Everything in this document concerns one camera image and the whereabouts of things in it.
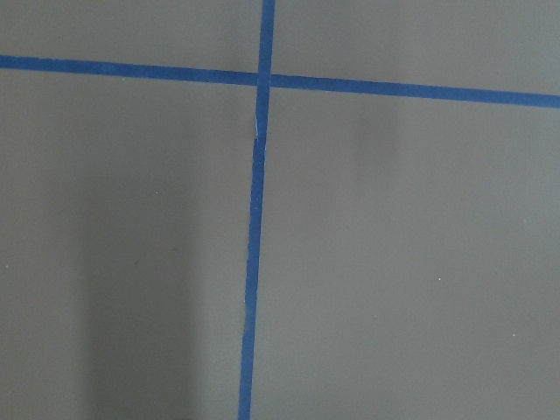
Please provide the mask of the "lengthwise blue tape strip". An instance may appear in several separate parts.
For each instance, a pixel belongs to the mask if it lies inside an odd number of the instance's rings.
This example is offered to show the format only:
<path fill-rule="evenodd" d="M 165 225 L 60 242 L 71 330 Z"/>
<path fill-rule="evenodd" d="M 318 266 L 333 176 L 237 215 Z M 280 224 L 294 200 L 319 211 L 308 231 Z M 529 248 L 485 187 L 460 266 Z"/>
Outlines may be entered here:
<path fill-rule="evenodd" d="M 255 140 L 249 202 L 248 254 L 244 291 L 244 325 L 241 337 L 241 369 L 237 412 L 239 419 L 251 418 L 275 10 L 275 1 L 265 0 L 262 2 L 259 61 L 256 76 Z"/>

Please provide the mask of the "long crosswise blue tape strip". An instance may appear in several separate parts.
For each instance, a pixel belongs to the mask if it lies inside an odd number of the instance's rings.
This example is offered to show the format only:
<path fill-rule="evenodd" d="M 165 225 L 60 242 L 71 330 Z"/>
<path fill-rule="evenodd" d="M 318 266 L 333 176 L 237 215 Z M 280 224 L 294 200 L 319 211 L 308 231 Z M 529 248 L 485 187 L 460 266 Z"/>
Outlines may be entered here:
<path fill-rule="evenodd" d="M 258 74 L 180 66 L 153 66 L 106 61 L 1 56 L 1 68 L 68 74 L 92 74 L 123 78 L 168 81 L 193 81 L 236 86 L 257 85 Z M 364 95 L 388 95 L 410 98 L 481 102 L 546 109 L 559 108 L 557 94 L 533 94 L 463 87 L 441 87 L 367 80 L 345 80 L 297 75 L 273 74 L 273 88 L 342 92 Z"/>

